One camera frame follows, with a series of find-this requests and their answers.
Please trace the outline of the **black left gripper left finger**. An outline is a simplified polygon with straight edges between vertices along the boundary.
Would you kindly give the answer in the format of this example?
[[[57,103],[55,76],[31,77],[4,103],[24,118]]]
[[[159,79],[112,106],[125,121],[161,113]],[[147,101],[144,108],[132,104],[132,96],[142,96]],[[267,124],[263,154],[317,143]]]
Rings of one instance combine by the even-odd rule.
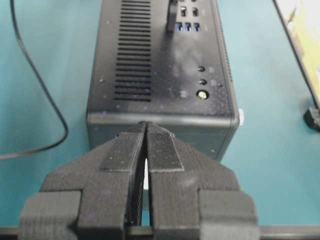
[[[147,124],[51,171],[19,218],[21,240],[123,240],[141,220]]]

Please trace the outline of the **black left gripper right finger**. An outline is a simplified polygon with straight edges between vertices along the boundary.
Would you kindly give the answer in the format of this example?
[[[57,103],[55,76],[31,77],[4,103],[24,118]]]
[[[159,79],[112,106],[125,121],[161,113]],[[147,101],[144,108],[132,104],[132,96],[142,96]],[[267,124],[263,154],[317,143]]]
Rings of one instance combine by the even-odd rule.
[[[147,124],[151,225],[156,240],[258,240],[253,199],[235,173]]]

